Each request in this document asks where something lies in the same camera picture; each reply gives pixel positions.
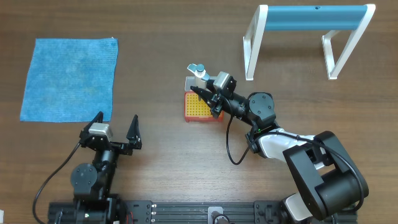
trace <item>towel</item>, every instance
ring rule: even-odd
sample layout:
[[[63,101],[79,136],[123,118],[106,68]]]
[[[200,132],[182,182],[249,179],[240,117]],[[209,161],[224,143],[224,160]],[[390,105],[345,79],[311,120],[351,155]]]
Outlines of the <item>towel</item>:
[[[117,57],[114,38],[36,39],[20,120],[109,121]]]

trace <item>yellow grid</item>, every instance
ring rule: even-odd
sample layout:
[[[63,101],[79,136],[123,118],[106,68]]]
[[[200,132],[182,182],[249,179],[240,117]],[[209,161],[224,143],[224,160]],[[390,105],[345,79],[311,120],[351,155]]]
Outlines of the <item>yellow grid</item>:
[[[212,118],[210,108],[196,93],[185,94],[185,116]]]

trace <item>orange box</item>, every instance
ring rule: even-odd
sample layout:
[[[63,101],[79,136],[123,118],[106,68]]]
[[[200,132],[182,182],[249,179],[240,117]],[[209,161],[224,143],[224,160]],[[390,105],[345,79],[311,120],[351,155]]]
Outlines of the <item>orange box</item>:
[[[190,121],[223,121],[224,111],[218,116],[218,119],[210,113],[209,106],[204,100],[199,101],[198,95],[193,92],[185,93],[185,106],[184,106],[184,117],[186,122]]]

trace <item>wooden table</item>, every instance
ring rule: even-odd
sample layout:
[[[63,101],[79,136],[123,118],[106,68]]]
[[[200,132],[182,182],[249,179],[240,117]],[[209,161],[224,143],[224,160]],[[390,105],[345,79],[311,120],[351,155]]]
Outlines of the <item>wooden table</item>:
[[[398,2],[372,3],[373,20],[337,80],[327,80],[320,38],[325,32],[272,32],[262,43],[255,81],[246,82],[242,36],[257,6],[296,1],[1,1],[0,209],[5,210],[5,222],[34,222],[31,207],[37,190],[69,155],[86,125],[19,121],[35,38],[114,37],[119,56],[110,124],[116,140],[125,141],[131,119],[138,114],[143,147],[119,158],[112,192],[156,202],[253,202],[281,200],[297,191],[282,162],[249,153],[240,166],[230,163],[227,119],[184,121],[183,86],[191,75],[186,67],[203,63],[211,75],[232,74],[241,95],[272,93],[277,121],[287,131],[333,131],[369,185],[360,223],[394,223]],[[336,55],[347,37],[348,33],[333,39]],[[246,148],[248,130],[233,122],[234,158]],[[44,188],[37,204],[41,219],[47,218],[49,202],[72,200],[70,173],[93,156],[93,151],[79,149]]]

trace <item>white bracket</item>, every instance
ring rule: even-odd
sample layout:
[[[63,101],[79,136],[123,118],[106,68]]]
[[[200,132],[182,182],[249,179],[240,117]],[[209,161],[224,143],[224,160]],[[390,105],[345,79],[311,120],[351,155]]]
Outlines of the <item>white bracket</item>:
[[[331,30],[326,35],[322,36],[323,51],[325,53],[326,69],[328,72],[328,78],[330,80],[337,79],[338,74],[346,63],[348,57],[351,55],[355,45],[358,43],[363,32],[367,28],[376,6],[374,4],[367,4],[367,11],[362,18],[359,26],[356,30],[351,32],[347,44],[341,53],[340,58],[335,64],[333,58],[333,51],[331,49],[331,38],[339,33],[338,30]],[[259,5],[253,18],[250,22],[248,30],[243,37],[243,52],[244,52],[244,71],[247,81],[253,81],[254,69],[256,68],[257,58],[260,51],[262,35],[265,32],[266,21],[268,14],[268,5]]]

